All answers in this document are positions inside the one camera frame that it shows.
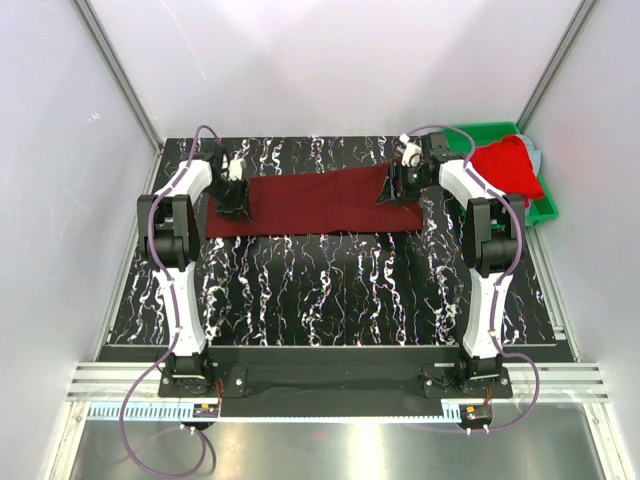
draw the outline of light blue cloth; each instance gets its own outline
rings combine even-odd
[[[542,164],[542,152],[540,150],[536,150],[533,142],[526,135],[516,135],[516,137],[520,138],[525,146],[527,147],[527,152],[529,153],[529,159],[531,160],[531,164],[533,165],[533,173],[536,174],[536,177],[540,173],[540,165]]]

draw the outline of gray floor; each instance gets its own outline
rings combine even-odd
[[[518,411],[496,405],[494,424]],[[200,442],[181,431],[153,441],[169,423],[128,423],[134,448],[154,468],[195,464]],[[602,479],[586,418],[576,405],[539,405],[509,432],[468,438],[448,425],[230,424],[206,430],[215,448],[200,472],[210,479]],[[115,422],[89,421],[72,479],[151,479],[125,456]]]

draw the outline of red cloth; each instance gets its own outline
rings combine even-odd
[[[522,195],[530,200],[544,197],[524,142],[508,135],[500,142],[476,150],[471,164],[491,185],[504,193]]]
[[[207,238],[349,232],[401,232],[422,229],[422,208],[377,205],[388,164],[328,173],[254,177],[249,182],[252,221],[232,222],[216,215],[209,198]]]

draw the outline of white wall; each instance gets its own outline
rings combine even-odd
[[[601,2],[527,133],[560,218],[542,228],[584,358],[640,473],[640,2]]]
[[[93,0],[160,135],[515,121],[579,0]]]
[[[71,2],[4,2],[0,45],[0,478],[33,480],[152,152]]]

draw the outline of marble patterned surface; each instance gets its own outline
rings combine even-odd
[[[203,140],[200,148],[205,148]],[[397,156],[395,137],[229,138],[248,172],[281,175],[373,165]],[[175,172],[190,139],[169,139],[155,189]],[[207,201],[196,204],[203,230]],[[243,237],[205,241],[196,267],[203,327],[212,345],[442,345],[456,343],[469,310],[460,209],[425,190],[421,233]],[[108,340],[167,344],[158,282],[136,254]],[[506,302],[508,343],[553,344],[530,259]]]

